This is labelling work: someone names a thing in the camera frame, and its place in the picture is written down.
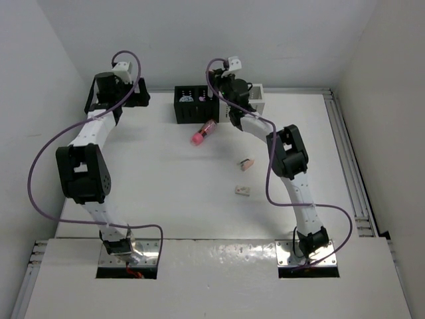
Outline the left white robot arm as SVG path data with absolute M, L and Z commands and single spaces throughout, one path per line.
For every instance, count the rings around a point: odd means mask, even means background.
M 133 83 L 129 72 L 121 76 L 116 72 L 96 74 L 84 107 L 88 123 L 67 146 L 59 147 L 55 153 L 65 197 L 81 205 L 98 224 L 106 252 L 131 265 L 143 260 L 143 251 L 108 197 L 112 179 L 102 148 L 109 133 L 118 125 L 122 107 L 148 106 L 149 100 L 144 78 Z

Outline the pink crayon tube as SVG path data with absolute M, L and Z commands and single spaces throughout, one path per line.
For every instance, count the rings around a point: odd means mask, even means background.
M 203 124 L 200 130 L 198 130 L 191 138 L 191 143 L 195 146 L 199 146 L 204 140 L 214 133 L 218 126 L 215 120 L 209 120 Z

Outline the black slotted container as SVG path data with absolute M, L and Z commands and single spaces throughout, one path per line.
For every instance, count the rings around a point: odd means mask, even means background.
M 208 120 L 219 122 L 219 101 L 208 95 L 208 86 L 176 86 L 174 89 L 174 111 L 178 124 L 204 124 Z M 192 96 L 193 102 L 179 102 L 182 96 Z

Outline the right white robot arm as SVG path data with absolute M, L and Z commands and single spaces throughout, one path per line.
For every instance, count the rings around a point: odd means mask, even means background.
M 273 123 L 261 117 L 249 102 L 250 85 L 222 69 L 208 70 L 207 80 L 214 95 L 230 107 L 230 122 L 240 131 L 252 134 L 268 147 L 271 168 L 284 183 L 296 216 L 299 250 L 305 258 L 329 243 L 327 230 L 318 217 L 309 186 L 309 161 L 298 127 L 289 125 L 278 131 Z

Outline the blue cap glue stick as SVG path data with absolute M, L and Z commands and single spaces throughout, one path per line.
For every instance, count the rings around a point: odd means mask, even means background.
M 194 101 L 194 99 L 193 99 L 192 96 L 182 96 L 179 99 L 179 102 L 193 102 L 193 101 Z

